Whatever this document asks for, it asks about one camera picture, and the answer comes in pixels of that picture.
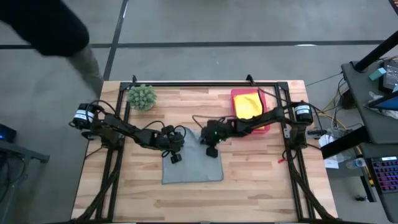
white label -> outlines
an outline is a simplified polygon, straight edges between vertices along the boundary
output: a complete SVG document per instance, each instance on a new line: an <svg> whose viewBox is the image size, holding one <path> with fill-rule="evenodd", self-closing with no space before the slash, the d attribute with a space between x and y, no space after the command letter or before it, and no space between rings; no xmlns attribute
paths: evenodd
<svg viewBox="0 0 398 224"><path fill-rule="evenodd" d="M381 158L382 161L394 160L394 159L397 159L397 157L396 156L391 156L391 157L383 157L383 158Z"/></svg>
<svg viewBox="0 0 398 224"><path fill-rule="evenodd" d="M297 106L294 108L294 111L298 111L298 110L309 110L310 106L309 105L303 105L303 106Z"/></svg>
<svg viewBox="0 0 398 224"><path fill-rule="evenodd" d="M90 121L90 123L92 123L94 114L90 111L87 111L87 115L88 115L88 120ZM87 120L86 111L85 110L77 110L74 118L80 118L80 119Z"/></svg>
<svg viewBox="0 0 398 224"><path fill-rule="evenodd" d="M296 112L297 115L302 114L302 113L310 113L309 110L299 110Z"/></svg>

butcher block tabletop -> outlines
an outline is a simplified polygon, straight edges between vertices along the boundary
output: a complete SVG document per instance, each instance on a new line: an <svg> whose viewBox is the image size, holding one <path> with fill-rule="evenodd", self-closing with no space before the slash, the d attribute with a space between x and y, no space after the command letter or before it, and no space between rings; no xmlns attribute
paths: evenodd
<svg viewBox="0 0 398 224"><path fill-rule="evenodd" d="M284 82L289 84L292 101L308 101L303 81ZM105 82L101 94L101 99L113 107L116 106L119 84L120 82ZM232 89L239 88L250 87L156 86L156 105L145 112L130 110L129 123L142 128L154 120L160 120L166 125L182 125L200 132L200 127L192 120L192 115L231 115L230 93ZM275 93L273 87L262 88ZM121 117L126 106L126 95L125 91ZM265 95L265 98L268 110L277 106L275 98L269 95ZM111 112L109 107L102 103L100 105L107 112ZM198 118L198 121L202 125L206 124L204 118ZM150 128L160 130L161 125L153 124ZM308 142L318 145L314 140ZM99 140L91 141L87 154L100 146ZM126 138L113 221L297 221L287 163L278 163L285 149L280 123L272 124L271 129L265 134L230 138L221 142L218 149L224 180L162 185L161 152L141 148L131 138ZM106 150L98 151L84 162L72 218L81 215L100 190ZM308 147L303 150L303 157L310 189L326 210L337 217L321 152ZM304 217L308 217L304 194L301 189L299 192ZM104 217L108 211L109 196L110 190L105 198Z"/></svg>

black metal frame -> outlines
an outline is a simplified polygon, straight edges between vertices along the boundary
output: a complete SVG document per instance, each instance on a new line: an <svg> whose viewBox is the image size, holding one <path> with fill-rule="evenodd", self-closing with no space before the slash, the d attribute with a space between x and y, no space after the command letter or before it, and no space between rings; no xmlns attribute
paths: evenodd
<svg viewBox="0 0 398 224"><path fill-rule="evenodd" d="M251 86L250 82L135 82L136 85L140 85L145 83L146 85L152 85L152 86ZM132 85L132 82L121 82L119 86L119 94L118 94L118 100L116 103L116 114L120 114L121 110L121 105L123 102L123 96L124 96L124 91L126 91L130 86ZM257 86L267 86L267 87L274 87L275 90L275 95L276 95L276 101L278 106L282 106L282 100L281 100L281 94L280 91L282 91L285 95L285 99L287 101L290 101L290 93L289 93L289 86L287 82L256 82ZM129 103L126 103L126 109L124 112L124 118L123 120L125 122L128 122L129 120L129 112L130 112L130 106ZM294 112L292 109L289 109L289 116L291 119L294 118ZM286 124L283 122L281 123L281 128L282 132L286 128ZM285 149L288 149L288 145L286 144L288 141L288 138L283 134L284 142L285 142ZM73 222L77 223L110 223L113 220L114 216L114 206L116 204L116 196L118 192L118 183L119 183L119 175L120 175L120 170L121 170L121 162L123 158L123 152L124 152L124 142L125 139L123 139L122 147L118 149L118 154L116 158L116 163L114 165L114 169L111 171L111 162L112 162L112 156L114 149L108 149L108 153L106 155L106 160L105 160L105 165L104 165L104 172L103 172L103 178L101 182L101 189L96 198L94 199L93 203L90 205L91 212L86 215L84 219L79 219L79 220L72 220ZM307 172L305 170L305 164L304 164L304 159L303 159L303 154L301 151L297 151L297 159L298 159L298 166L300 170L300 175L302 176L304 182L308 184L308 179L307 179ZM299 188L297 186L297 183L295 179L292 177L292 174L290 174L290 180L292 183L292 193L293 193L293 199L295 202L295 211L297 214L297 220L302 220L303 217L303 211L302 211L302 204L300 201L300 193L299 193ZM108 214L106 218L103 218L103 207L104 207L104 198L106 192L109 190L109 188L112 186L111 189L111 196L109 200L109 207L108 207ZM306 204L308 208L308 216L309 219L315 219L315 212L314 212L314 207L310 203L309 199L306 198ZM90 219L92 216L94 210L96 210L95 218Z"/></svg>

person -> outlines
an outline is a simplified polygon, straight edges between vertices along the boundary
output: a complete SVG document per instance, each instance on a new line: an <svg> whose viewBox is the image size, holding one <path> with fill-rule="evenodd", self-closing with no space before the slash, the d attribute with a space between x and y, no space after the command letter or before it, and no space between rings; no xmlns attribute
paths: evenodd
<svg viewBox="0 0 398 224"><path fill-rule="evenodd" d="M86 26L61 0L0 0L0 20L43 56L65 57L100 96L103 77Z"/></svg>

red container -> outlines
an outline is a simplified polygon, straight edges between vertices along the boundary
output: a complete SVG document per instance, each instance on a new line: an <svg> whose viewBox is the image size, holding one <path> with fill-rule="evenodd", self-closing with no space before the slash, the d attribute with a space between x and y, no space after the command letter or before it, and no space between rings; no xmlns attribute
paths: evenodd
<svg viewBox="0 0 398 224"><path fill-rule="evenodd" d="M234 97L238 95L250 94L250 93L257 93L257 89L240 89L240 90L231 90L231 103L232 103L232 113L236 116L235 111L235 104L234 104ZM263 92L260 92L260 97L262 104L264 105L264 112L268 112L267 110L267 102L266 97L264 96ZM264 130L255 129L252 134L264 134L270 130L270 126L267 125L264 127Z"/></svg>

